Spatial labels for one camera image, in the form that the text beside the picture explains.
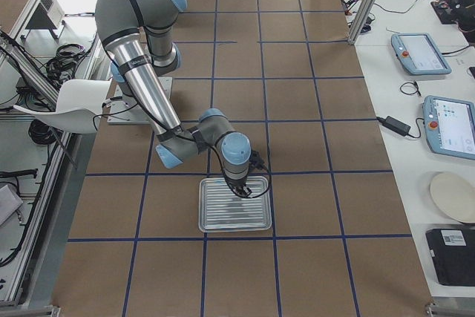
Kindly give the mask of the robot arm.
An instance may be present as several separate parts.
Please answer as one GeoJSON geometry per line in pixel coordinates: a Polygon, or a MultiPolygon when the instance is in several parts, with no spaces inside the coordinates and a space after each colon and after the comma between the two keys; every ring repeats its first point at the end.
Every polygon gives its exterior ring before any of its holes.
{"type": "Polygon", "coordinates": [[[97,0],[97,33],[133,97],[148,117],[159,145],[157,153],[174,168],[207,149],[214,149],[227,186],[238,197],[252,193],[246,179],[252,164],[248,137],[233,129],[226,116],[210,108],[199,123],[184,130],[159,78],[180,65],[171,29],[186,0],[97,0]]]}

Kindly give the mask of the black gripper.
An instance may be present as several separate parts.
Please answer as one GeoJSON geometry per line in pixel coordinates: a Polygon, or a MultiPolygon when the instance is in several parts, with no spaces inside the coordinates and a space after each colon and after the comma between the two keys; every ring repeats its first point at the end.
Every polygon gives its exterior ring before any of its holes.
{"type": "Polygon", "coordinates": [[[227,181],[226,184],[235,196],[251,197],[252,190],[246,184],[240,185],[239,183],[234,183],[232,181],[227,181]]]}

